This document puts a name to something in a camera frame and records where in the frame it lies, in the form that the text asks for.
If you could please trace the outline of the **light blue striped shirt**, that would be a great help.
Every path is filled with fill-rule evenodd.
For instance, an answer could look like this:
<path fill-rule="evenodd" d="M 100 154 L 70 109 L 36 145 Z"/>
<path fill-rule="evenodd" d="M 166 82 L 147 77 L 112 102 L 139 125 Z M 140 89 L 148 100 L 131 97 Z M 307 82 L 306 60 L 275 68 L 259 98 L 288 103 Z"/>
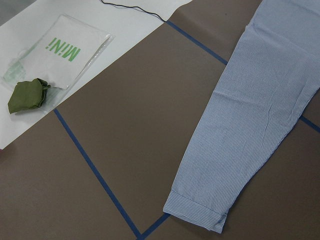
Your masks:
<path fill-rule="evenodd" d="M 192 134 L 163 211 L 221 233 L 242 189 L 319 87 L 319 1 L 262 1 Z"/>

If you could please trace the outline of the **clear plastic bag MINI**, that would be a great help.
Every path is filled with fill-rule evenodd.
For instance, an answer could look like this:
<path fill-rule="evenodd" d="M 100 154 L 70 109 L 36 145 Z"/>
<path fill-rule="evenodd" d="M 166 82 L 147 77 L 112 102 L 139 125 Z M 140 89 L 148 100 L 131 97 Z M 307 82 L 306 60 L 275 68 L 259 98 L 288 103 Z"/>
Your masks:
<path fill-rule="evenodd" d="M 39 78 L 50 85 L 42 105 L 53 110 L 92 66 L 114 36 L 69 15 L 60 15 L 29 49 L 13 59 L 0 83 L 13 90 L 18 82 Z"/>

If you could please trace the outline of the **green fabric pouch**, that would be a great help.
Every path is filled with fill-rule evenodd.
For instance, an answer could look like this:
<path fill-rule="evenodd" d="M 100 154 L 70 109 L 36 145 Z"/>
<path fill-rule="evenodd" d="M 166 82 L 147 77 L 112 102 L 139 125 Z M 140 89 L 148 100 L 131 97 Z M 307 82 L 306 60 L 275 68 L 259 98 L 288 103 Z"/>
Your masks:
<path fill-rule="evenodd" d="M 51 85 L 40 78 L 18 82 L 7 103 L 9 113 L 40 108 L 45 102 L 50 88 Z"/>

